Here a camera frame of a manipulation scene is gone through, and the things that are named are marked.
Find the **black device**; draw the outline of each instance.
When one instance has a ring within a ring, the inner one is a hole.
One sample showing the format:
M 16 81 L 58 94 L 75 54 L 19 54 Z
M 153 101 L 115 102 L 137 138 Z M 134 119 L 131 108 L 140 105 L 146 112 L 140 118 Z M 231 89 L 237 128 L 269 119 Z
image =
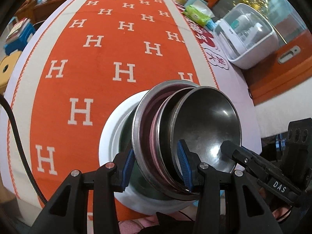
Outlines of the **black device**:
M 293 125 L 301 128 L 307 125 L 311 129 L 312 119 L 291 122 L 291 130 Z M 310 173 L 309 159 L 293 158 L 295 164 L 289 160 L 296 149 L 303 150 L 304 155 L 310 155 L 309 144 L 303 147 L 293 143 L 282 165 L 284 168 L 292 166 L 289 177 L 271 162 L 244 147 L 230 141 L 221 145 L 221 152 L 244 166 L 248 173 L 257 178 L 261 187 L 274 195 L 274 198 L 292 206 L 288 218 L 279 223 L 245 173 L 240 170 L 224 173 L 207 163 L 201 163 L 198 155 L 190 152 L 185 141 L 180 140 L 177 149 L 185 185 L 190 191 L 200 192 L 193 234 L 206 234 L 207 230 L 209 234 L 219 234 L 221 189 L 226 193 L 227 233 L 293 233 L 299 224 L 300 207 L 306 197 L 305 188 L 311 180 L 311 175 L 304 178 L 299 175 Z M 98 170 L 89 173 L 72 171 L 45 205 L 29 234 L 85 234 L 89 190 L 94 190 L 94 234 L 119 234 L 113 193 L 123 192 L 128 186 L 134 161 L 132 144 L 129 142 L 127 149 L 117 154 L 113 162 L 108 162 Z

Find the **person's hand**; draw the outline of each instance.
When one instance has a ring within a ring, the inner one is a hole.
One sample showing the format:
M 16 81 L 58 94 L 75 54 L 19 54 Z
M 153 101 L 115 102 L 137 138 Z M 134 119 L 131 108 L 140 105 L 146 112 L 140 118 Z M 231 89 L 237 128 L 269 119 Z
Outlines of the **person's hand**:
M 260 188 L 259 190 L 259 194 L 261 195 L 262 198 L 266 198 L 266 190 L 264 188 Z M 290 206 L 285 206 L 285 207 L 280 207 L 276 210 L 274 210 L 272 212 L 273 216 L 275 217 L 275 219 L 277 219 L 278 221 L 282 221 L 283 219 L 285 219 L 287 216 L 289 216 L 290 214 Z

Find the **white plastic container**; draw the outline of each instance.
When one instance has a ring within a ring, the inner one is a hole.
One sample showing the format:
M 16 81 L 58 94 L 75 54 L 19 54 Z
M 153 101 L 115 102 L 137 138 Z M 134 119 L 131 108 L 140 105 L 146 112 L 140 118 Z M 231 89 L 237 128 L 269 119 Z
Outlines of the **white plastic container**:
M 229 62 L 248 69 L 279 48 L 272 25 L 252 7 L 239 3 L 213 31 Z

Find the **cabinet door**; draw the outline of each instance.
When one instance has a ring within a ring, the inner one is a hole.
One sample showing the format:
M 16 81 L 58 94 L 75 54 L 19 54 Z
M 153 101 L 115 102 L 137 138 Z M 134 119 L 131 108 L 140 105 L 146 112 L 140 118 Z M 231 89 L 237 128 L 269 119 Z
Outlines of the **cabinet door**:
M 241 0 L 211 0 L 210 5 L 214 5 L 209 7 L 216 16 L 214 20 L 223 18 L 239 2 Z M 274 26 L 280 48 L 255 67 L 243 71 L 255 105 L 312 76 L 309 48 L 312 35 L 305 23 L 287 0 L 267 0 L 267 4 L 267 8 L 263 6 L 260 10 Z

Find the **white plate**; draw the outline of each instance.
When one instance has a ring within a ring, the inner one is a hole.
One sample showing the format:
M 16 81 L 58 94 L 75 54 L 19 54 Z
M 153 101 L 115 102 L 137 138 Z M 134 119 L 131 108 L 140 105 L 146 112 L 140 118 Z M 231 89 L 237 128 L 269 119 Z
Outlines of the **white plate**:
M 119 152 L 119 140 L 127 117 L 147 92 L 142 91 L 126 99 L 117 106 L 107 119 L 99 141 L 100 166 L 113 161 L 115 155 Z M 127 208 L 145 215 L 155 215 L 156 212 L 170 214 L 193 203 L 193 201 L 151 199 L 138 193 L 130 184 L 123 193 L 115 192 L 114 195 Z

